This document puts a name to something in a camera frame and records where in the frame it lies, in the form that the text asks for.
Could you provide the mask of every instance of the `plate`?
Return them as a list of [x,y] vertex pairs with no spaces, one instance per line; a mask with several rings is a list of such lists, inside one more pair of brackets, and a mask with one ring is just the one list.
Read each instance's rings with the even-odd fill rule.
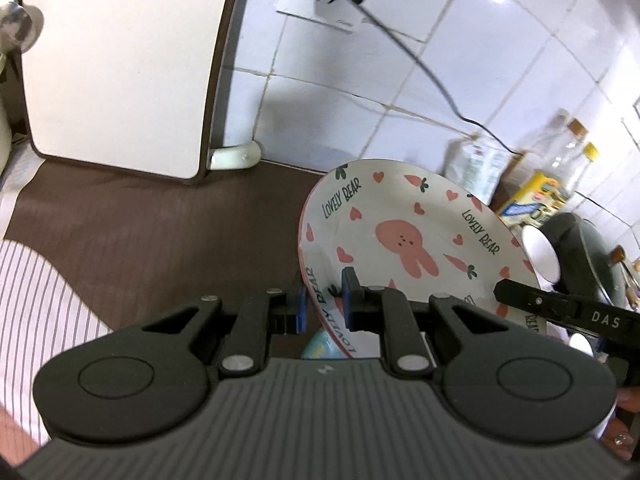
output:
[[538,287],[527,256],[500,219],[444,177],[394,160],[357,160],[329,172],[306,199],[298,255],[327,332],[349,357],[377,357],[377,335],[349,332],[340,274],[402,290],[409,300],[452,294],[531,330],[545,320],[495,301],[495,283]]

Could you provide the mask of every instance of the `white cutting board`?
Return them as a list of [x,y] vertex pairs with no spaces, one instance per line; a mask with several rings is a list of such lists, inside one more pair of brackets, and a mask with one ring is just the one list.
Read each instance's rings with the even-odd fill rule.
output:
[[225,0],[22,2],[44,17],[22,55],[38,152],[180,179],[202,172]]

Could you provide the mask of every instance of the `human hand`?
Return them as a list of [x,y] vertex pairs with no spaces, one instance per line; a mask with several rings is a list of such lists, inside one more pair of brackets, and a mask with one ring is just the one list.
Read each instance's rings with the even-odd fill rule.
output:
[[[621,388],[616,403],[619,408],[631,413],[640,413],[640,386]],[[622,460],[631,459],[630,447],[634,440],[629,428],[619,419],[612,418],[602,433],[602,443],[609,447]]]

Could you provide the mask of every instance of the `black cable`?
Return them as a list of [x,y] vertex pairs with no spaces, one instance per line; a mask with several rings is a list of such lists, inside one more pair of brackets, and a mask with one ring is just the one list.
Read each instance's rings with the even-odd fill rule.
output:
[[370,21],[371,23],[373,23],[377,28],[379,28],[382,32],[384,32],[389,38],[391,38],[391,40],[397,45],[399,46],[402,50],[404,50],[405,54],[407,54],[411,59],[414,60],[414,63],[416,65],[418,65],[421,70],[427,75],[427,77],[429,79],[431,79],[431,81],[433,82],[434,85],[437,86],[438,90],[440,91],[440,93],[442,94],[442,96],[444,97],[445,101],[447,102],[447,104],[449,105],[449,107],[451,108],[451,110],[453,111],[453,113],[460,118],[460,120],[465,121],[465,123],[469,123],[469,124],[473,124],[474,126],[478,126],[479,128],[482,128],[484,131],[486,131],[489,135],[491,135],[505,150],[507,150],[509,153],[511,153],[512,155],[520,155],[520,153],[518,152],[514,152],[512,149],[510,149],[504,142],[502,142],[489,128],[487,128],[486,126],[484,126],[483,124],[474,121],[473,119],[469,119],[466,118],[463,114],[460,113],[460,110],[458,109],[458,105],[456,104],[456,102],[453,100],[453,97],[451,96],[451,94],[449,93],[449,91],[447,91],[447,89],[445,88],[445,86],[442,84],[442,81],[440,81],[440,79],[438,78],[438,76],[436,76],[431,69],[426,66],[422,60],[416,56],[413,52],[411,52],[409,50],[409,48],[400,40],[398,40],[398,38],[396,38],[393,33],[387,28],[387,26],[382,23],[379,19],[377,19],[373,14],[371,14],[367,9],[365,9],[363,6],[361,6],[360,4],[356,4],[353,3],[353,5],[355,5],[358,10],[364,14]]

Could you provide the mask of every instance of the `bunny face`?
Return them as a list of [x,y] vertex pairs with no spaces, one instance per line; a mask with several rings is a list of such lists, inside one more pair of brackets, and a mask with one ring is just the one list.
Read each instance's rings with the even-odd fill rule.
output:
[[420,278],[420,266],[431,276],[439,275],[436,262],[422,246],[422,234],[413,224],[405,220],[386,220],[376,226],[376,238],[385,249],[400,256],[402,266],[410,276]]

